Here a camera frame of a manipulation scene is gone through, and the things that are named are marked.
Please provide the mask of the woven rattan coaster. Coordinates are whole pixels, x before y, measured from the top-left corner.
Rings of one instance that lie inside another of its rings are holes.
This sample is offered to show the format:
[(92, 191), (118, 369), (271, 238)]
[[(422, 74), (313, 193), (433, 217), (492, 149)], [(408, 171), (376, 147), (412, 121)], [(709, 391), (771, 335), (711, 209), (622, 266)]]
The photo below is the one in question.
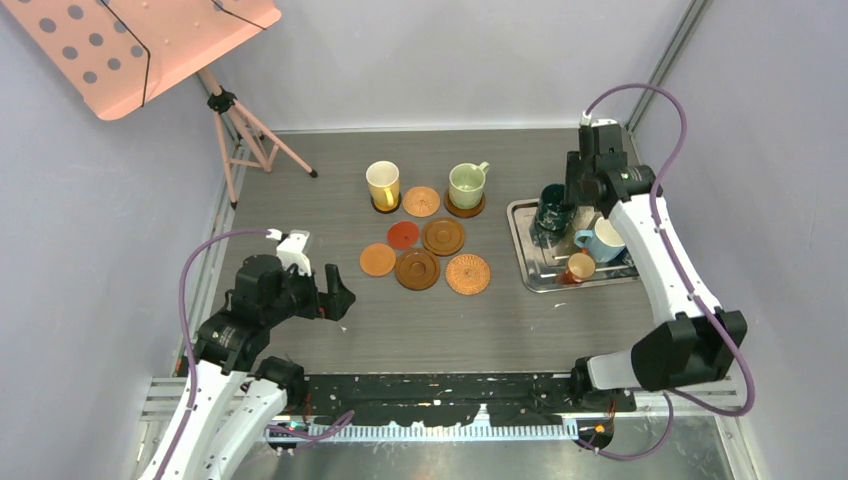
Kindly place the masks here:
[(491, 270), (487, 262), (475, 254), (460, 254), (452, 258), (445, 269), (448, 285), (461, 295), (481, 293), (491, 281)]
[(425, 218), (435, 214), (441, 206), (440, 195), (430, 187), (415, 186), (410, 188), (402, 200), (404, 210), (417, 218)]

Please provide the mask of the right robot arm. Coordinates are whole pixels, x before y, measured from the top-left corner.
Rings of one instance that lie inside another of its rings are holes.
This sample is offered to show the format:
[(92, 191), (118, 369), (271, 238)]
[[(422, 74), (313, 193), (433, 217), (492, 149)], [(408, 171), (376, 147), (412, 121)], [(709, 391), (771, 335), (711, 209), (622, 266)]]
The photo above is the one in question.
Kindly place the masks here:
[(623, 239), (655, 322), (626, 350), (579, 359), (571, 371), (574, 403), (591, 411), (611, 390), (659, 391), (724, 379), (747, 322), (741, 312), (724, 309), (701, 281), (673, 229), (654, 171), (629, 162), (616, 123), (580, 126), (565, 180), (565, 205), (593, 207)]

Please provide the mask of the cream mug tall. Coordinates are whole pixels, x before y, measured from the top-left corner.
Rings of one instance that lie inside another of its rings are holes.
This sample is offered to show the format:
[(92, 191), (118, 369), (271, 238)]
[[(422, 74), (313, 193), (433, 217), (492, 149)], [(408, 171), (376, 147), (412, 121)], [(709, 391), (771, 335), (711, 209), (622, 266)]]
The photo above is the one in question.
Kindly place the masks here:
[(596, 221), (599, 213), (592, 206), (579, 206), (572, 218), (572, 227), (575, 231), (590, 229)]

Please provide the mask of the brown wooden coaster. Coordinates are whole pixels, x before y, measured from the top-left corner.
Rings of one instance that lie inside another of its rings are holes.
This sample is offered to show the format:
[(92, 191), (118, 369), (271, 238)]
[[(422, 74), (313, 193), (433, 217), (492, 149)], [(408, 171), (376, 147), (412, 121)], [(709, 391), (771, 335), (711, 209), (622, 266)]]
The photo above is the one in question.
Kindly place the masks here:
[(421, 243), (425, 249), (437, 256), (450, 256), (464, 246), (464, 227), (452, 218), (436, 218), (429, 221), (421, 232)]

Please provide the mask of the red round coaster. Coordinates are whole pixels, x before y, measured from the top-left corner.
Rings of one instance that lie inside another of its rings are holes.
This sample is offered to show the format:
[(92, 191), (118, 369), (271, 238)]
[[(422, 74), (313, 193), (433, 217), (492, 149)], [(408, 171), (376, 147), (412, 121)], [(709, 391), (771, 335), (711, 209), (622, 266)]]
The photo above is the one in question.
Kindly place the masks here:
[(387, 243), (395, 250), (407, 250), (414, 247), (420, 236), (418, 225), (412, 221), (400, 221), (387, 231)]

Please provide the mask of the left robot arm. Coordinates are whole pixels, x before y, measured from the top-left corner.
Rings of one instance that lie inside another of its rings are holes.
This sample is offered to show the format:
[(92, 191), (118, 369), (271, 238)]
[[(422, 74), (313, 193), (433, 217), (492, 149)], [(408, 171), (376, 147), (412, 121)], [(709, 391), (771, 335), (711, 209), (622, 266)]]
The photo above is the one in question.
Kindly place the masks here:
[(274, 416), (306, 403), (302, 366), (259, 356), (270, 333), (300, 317), (338, 321), (356, 300), (337, 265), (325, 267), (326, 291), (274, 255), (244, 260), (225, 305), (203, 322), (192, 353), (195, 369), (144, 479), (231, 479)]

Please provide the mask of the light green mug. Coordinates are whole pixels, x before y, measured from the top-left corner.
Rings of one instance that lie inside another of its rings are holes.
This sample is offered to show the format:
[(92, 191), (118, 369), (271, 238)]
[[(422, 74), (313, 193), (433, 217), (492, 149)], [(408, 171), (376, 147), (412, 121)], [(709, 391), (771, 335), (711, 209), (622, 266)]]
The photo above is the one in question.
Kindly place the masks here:
[(456, 208), (468, 210), (480, 204), (489, 168), (488, 162), (461, 163), (450, 171), (448, 193)]

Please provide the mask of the yellow cup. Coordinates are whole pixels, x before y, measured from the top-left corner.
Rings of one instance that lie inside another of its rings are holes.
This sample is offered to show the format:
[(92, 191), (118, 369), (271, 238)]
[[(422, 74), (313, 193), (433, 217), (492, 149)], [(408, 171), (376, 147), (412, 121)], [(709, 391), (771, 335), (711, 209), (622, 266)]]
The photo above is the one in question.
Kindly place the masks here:
[(384, 205), (401, 197), (399, 179), (399, 169), (390, 161), (374, 162), (366, 170), (370, 197)]

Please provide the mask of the light orange wooden coaster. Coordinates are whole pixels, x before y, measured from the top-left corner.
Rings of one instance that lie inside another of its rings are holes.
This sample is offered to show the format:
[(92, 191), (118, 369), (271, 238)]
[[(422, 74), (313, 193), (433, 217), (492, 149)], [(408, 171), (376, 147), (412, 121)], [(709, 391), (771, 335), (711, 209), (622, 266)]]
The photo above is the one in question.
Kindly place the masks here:
[(382, 277), (389, 274), (395, 266), (397, 255), (395, 250), (384, 243), (373, 243), (366, 246), (359, 258), (360, 268), (372, 277)]

